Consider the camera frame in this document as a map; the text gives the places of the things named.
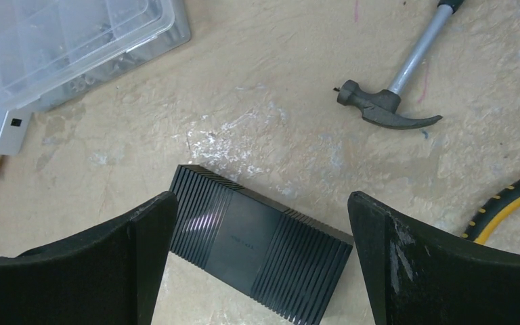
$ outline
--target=hammer head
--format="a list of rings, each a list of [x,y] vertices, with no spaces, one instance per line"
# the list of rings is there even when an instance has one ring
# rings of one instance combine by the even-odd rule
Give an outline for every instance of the hammer head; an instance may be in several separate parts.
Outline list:
[[[434,125],[442,116],[414,120],[397,115],[395,111],[402,99],[389,90],[379,93],[366,93],[358,83],[352,80],[346,81],[341,89],[338,89],[338,103],[344,106],[355,106],[362,111],[364,121],[396,130],[420,129]]]

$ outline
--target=black hammer grip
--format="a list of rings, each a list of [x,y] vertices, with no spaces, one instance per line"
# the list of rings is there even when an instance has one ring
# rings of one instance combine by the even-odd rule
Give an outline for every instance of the black hammer grip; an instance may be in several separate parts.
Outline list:
[[[464,0],[439,0],[439,5],[449,5],[453,10],[454,14],[457,12],[457,9],[463,4]]]

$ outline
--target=clear plastic organizer box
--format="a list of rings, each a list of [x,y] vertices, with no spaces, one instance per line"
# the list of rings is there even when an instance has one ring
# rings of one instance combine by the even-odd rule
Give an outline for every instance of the clear plastic organizer box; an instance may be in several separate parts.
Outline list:
[[[189,39],[182,0],[0,0],[0,109],[53,108]]]

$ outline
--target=claw hammer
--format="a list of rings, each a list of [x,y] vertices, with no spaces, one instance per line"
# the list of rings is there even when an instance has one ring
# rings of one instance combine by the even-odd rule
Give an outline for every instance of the claw hammer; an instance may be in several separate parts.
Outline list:
[[[399,103],[402,102],[400,95],[406,84],[410,80],[414,71],[422,62],[425,54],[441,32],[443,26],[450,17],[459,9],[464,0],[440,0],[437,5],[435,16],[429,23],[422,37],[416,43],[412,53],[402,66],[398,74],[395,76],[388,89],[384,89],[379,93],[367,93],[360,89],[358,83],[352,80],[346,81],[341,89],[334,88],[338,91],[338,103],[344,106],[355,106],[362,111],[362,118],[379,127],[388,129],[409,130],[420,129],[434,125],[441,120],[440,115],[424,118],[412,119],[405,118],[395,113]]]

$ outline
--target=black router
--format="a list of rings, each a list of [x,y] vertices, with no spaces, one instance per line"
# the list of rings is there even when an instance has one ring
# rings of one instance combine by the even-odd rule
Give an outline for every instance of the black router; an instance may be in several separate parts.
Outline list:
[[[180,165],[171,251],[294,324],[319,324],[352,236],[198,165]]]

